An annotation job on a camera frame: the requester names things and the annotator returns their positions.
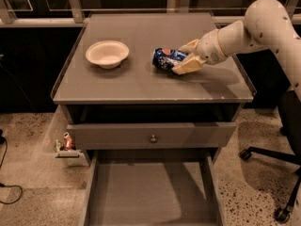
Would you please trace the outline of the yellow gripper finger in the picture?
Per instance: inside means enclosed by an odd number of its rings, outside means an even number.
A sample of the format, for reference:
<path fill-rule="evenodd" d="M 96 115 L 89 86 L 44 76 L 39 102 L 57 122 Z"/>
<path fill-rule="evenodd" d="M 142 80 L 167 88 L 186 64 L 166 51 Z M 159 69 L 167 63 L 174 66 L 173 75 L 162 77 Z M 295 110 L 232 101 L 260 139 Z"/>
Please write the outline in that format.
<path fill-rule="evenodd" d="M 205 60 L 195 54 L 189 54 L 183 61 L 177 63 L 172 71 L 175 74 L 181 75 L 186 73 L 193 73 L 200 70 L 203 67 Z"/>
<path fill-rule="evenodd" d="M 191 40 L 179 48 L 180 51 L 186 54 L 198 54 L 199 39 Z"/>

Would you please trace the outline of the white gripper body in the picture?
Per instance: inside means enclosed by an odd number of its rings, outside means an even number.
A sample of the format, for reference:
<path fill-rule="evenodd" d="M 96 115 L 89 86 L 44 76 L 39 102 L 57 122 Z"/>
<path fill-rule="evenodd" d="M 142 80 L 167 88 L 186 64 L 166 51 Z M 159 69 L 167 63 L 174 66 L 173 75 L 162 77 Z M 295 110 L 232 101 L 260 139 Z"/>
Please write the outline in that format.
<path fill-rule="evenodd" d="M 198 41 L 197 53 L 209 65 L 221 63 L 228 58 L 219 44 L 218 32 L 219 30 L 215 29 Z"/>

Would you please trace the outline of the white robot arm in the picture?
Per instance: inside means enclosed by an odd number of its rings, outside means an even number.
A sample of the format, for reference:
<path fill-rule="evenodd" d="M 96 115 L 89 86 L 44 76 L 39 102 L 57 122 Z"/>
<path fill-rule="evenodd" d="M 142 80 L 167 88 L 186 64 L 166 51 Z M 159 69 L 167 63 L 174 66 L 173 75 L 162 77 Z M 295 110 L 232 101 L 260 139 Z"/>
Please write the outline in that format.
<path fill-rule="evenodd" d="M 247 160 L 253 153 L 300 164 L 300 101 L 301 101 L 301 38 L 295 32 L 286 8 L 278 0 L 257 0 L 246 10 L 243 20 L 213 30 L 192 40 L 180 50 L 187 54 L 172 68 L 176 74 L 192 73 L 203 64 L 215 65 L 237 54 L 249 54 L 268 49 L 276 57 L 289 79 L 291 89 L 278 104 L 282 121 L 281 132 L 287 137 L 293 152 L 279 153 L 248 147 L 239 153 Z"/>

